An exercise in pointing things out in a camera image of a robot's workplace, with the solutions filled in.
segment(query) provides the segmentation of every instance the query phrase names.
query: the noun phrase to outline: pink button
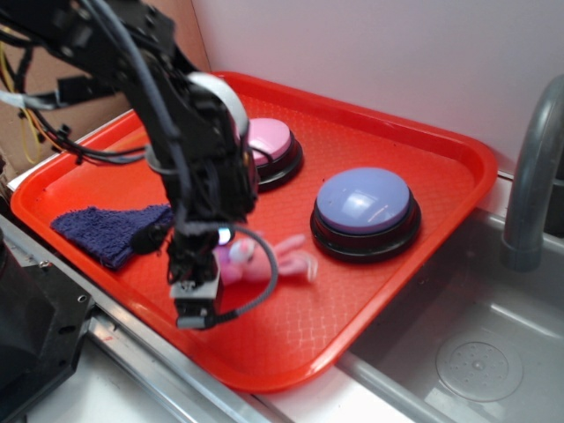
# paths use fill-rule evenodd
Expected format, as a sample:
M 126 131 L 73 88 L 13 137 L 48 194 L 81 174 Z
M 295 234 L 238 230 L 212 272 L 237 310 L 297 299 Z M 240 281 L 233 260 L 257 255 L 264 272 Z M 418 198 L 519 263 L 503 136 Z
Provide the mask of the pink button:
M 249 145 L 251 147 L 269 153 L 276 160 L 288 150 L 291 143 L 290 129 L 285 123 L 267 117 L 250 119 Z M 268 159 L 260 152 L 253 152 L 253 157 L 257 166 L 268 163 Z

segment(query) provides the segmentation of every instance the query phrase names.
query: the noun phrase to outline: pink stuffed bunny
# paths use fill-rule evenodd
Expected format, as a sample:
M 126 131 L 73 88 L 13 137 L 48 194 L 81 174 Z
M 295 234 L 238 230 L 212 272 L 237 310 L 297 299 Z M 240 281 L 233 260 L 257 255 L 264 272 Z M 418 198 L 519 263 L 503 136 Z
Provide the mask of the pink stuffed bunny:
M 303 275 L 313 282 L 317 275 L 317 260 L 299 248 L 305 235 L 294 235 L 272 248 L 278 262 L 280 276 Z M 235 282 L 266 282 L 271 277 L 268 257 L 260 245 L 251 238 L 244 238 L 231 245 L 217 247 L 224 286 Z

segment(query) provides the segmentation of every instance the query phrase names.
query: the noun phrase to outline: purple button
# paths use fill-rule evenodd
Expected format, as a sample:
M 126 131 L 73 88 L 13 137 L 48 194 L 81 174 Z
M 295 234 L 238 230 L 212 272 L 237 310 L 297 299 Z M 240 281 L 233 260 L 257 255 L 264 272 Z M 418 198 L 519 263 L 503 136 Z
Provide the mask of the purple button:
M 274 160 L 282 156 L 291 143 L 290 129 L 285 123 L 267 117 L 255 118 L 249 121 L 250 146 L 267 152 Z M 253 152 L 253 157 L 257 166 L 268 163 L 264 154 L 260 152 Z
M 407 213 L 410 190 L 397 174 L 360 167 L 331 177 L 317 195 L 323 221 L 345 234 L 375 234 Z

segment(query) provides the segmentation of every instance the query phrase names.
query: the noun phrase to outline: white wall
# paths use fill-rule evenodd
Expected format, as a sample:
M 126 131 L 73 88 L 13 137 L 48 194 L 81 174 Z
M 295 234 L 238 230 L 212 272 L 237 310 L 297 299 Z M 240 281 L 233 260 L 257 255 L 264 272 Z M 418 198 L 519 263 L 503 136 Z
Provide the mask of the white wall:
M 562 0 L 194 0 L 213 70 L 430 123 L 512 171 L 564 73 Z

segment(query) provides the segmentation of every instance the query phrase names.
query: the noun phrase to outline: sink drain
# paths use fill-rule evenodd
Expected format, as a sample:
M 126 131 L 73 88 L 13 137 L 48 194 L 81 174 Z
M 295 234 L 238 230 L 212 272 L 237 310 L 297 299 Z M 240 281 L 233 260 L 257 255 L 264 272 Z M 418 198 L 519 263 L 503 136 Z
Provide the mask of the sink drain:
M 497 401 L 511 395 L 523 378 L 515 348 L 489 332 L 465 332 L 443 344 L 437 371 L 445 385 L 472 401 Z

